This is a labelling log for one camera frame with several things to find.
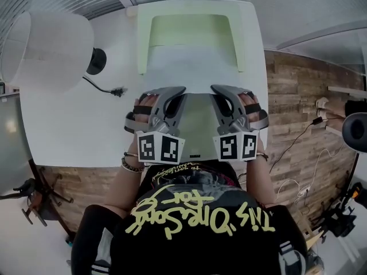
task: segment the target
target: black power cord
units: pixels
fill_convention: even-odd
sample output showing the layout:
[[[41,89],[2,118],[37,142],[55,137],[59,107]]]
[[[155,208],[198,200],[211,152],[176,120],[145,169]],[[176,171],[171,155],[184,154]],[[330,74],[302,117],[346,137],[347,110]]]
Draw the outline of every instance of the black power cord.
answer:
[[[246,172],[246,173],[241,173],[241,174],[239,175],[239,177],[237,178],[237,180],[240,180],[240,178],[241,178],[242,176],[245,176],[245,175],[247,175],[247,172]]]
[[[308,207],[308,205],[306,205],[306,199],[307,199],[307,194],[308,194],[308,193],[309,193],[309,190],[306,190],[306,197],[304,198],[303,207],[307,207],[309,211],[308,211],[307,213],[302,213],[302,212],[301,212],[301,214],[302,214],[302,215],[307,215],[307,214],[309,214],[309,213],[310,213],[310,211],[311,211],[310,207]]]
[[[271,166],[270,168],[270,171],[269,171],[269,174],[271,173],[271,171],[273,170],[275,164],[277,164],[277,162],[279,162],[281,160],[281,158],[284,156],[284,154],[291,148],[293,147],[294,143],[307,131],[307,129],[311,126],[311,125],[317,125],[317,124],[320,124],[321,122],[325,121],[325,120],[332,120],[332,119],[344,119],[343,117],[335,117],[335,118],[325,118],[323,119],[322,117],[318,117],[316,119],[314,119],[307,127],[306,129],[299,135],[296,137],[296,139],[293,141],[292,145],[290,145],[288,147],[288,149],[286,149],[282,155],[280,156],[280,158],[274,162],[274,164]]]
[[[109,93],[109,94],[112,94],[114,96],[117,96],[117,97],[121,97],[125,90],[124,88],[116,88],[116,89],[113,89],[113,90],[105,90],[105,89],[101,89],[99,86],[97,86],[93,81],[91,81],[89,78],[83,76],[83,79],[85,79],[87,82],[89,82],[91,85],[93,85],[93,87],[95,87],[97,90],[101,91],[101,92],[104,92],[104,93]]]

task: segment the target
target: plug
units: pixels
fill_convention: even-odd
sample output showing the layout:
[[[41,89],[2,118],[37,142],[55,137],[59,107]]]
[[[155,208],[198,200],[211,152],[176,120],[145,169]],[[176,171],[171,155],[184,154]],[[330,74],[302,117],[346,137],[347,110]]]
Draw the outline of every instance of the plug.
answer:
[[[313,124],[313,125],[316,125],[316,124],[320,124],[320,123],[322,123],[322,122],[323,122],[322,117],[317,117],[317,118],[315,118],[315,119],[312,121],[312,124]]]
[[[310,191],[311,186],[305,186],[299,191],[299,196],[302,197]]]
[[[127,91],[127,89],[125,88],[116,88],[116,89],[113,89],[110,93],[114,96],[117,96],[117,97],[120,97],[125,94],[125,92]]]

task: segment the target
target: black lamp base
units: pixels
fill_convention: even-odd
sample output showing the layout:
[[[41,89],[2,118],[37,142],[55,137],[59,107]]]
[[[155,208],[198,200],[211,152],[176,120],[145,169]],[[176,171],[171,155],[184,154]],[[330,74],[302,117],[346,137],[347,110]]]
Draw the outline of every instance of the black lamp base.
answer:
[[[102,49],[93,48],[91,63],[89,63],[87,73],[93,76],[100,73],[105,67],[106,62],[106,53]]]

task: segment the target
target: beaded bracelet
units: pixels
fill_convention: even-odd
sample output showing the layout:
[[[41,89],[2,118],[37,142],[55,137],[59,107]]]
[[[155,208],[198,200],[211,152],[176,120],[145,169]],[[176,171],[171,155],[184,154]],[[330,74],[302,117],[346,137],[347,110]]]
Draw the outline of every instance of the beaded bracelet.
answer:
[[[134,172],[134,173],[142,173],[145,168],[145,167],[135,168],[133,166],[130,166],[129,164],[126,163],[125,157],[121,159],[121,166],[124,167],[127,171]]]

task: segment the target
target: white cable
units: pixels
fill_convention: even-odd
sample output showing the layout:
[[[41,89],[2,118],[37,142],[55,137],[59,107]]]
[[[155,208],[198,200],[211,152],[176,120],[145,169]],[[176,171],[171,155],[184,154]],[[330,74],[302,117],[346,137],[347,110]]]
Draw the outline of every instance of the white cable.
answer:
[[[287,180],[286,180],[285,182],[283,182],[283,183],[282,183],[282,185],[280,186],[280,188],[279,188],[279,190],[278,190],[278,194],[276,195],[276,199],[275,199],[275,200],[277,200],[277,199],[279,198],[279,192],[280,192],[280,189],[284,186],[284,184],[285,184],[286,182],[291,181],[291,180],[293,180],[296,184],[298,184],[298,194],[299,194],[299,192],[300,192],[300,190],[299,190],[300,185],[299,185],[299,183],[297,182],[297,180],[295,180],[295,179],[287,179]]]
[[[294,181],[296,184],[298,184],[298,193],[297,193],[297,198],[296,198],[296,200],[294,201],[294,203],[295,204],[297,204],[298,203],[298,201],[299,201],[299,199],[301,199],[301,197],[303,196],[303,195],[301,195],[300,193],[304,190],[304,189],[306,189],[306,188],[308,188],[308,187],[310,187],[310,189],[311,189],[311,186],[314,184],[314,181],[315,181],[315,176],[316,176],[316,168],[317,168],[317,164],[319,163],[319,160],[320,160],[320,157],[321,157],[321,154],[322,154],[322,152],[323,151],[327,151],[327,153],[329,154],[329,156],[332,158],[332,157],[335,157],[336,155],[338,155],[339,154],[339,152],[340,152],[340,150],[342,149],[342,147],[344,146],[344,143],[343,143],[343,145],[341,145],[341,147],[339,148],[339,150],[338,150],[338,152],[335,154],[335,155],[331,155],[330,154],[330,151],[327,149],[327,148],[325,148],[325,149],[323,149],[321,152],[320,152],[320,154],[319,154],[319,156],[318,156],[318,158],[317,158],[317,161],[316,161],[316,165],[315,165],[315,169],[314,169],[314,177],[313,177],[313,179],[312,179],[312,182],[311,182],[311,184],[308,184],[308,185],[306,185],[306,186],[304,186],[304,187],[302,187],[301,189],[300,189],[300,185],[299,185],[299,183],[295,180],[295,179],[287,179],[286,181],[284,181],[283,183],[282,183],[282,185],[280,186],[280,188],[279,188],[279,190],[278,190],[278,193],[277,193],[277,195],[276,195],[276,199],[275,200],[277,200],[278,198],[279,198],[279,192],[280,192],[280,189],[283,187],[283,185],[286,183],[286,182],[288,182],[288,181]]]

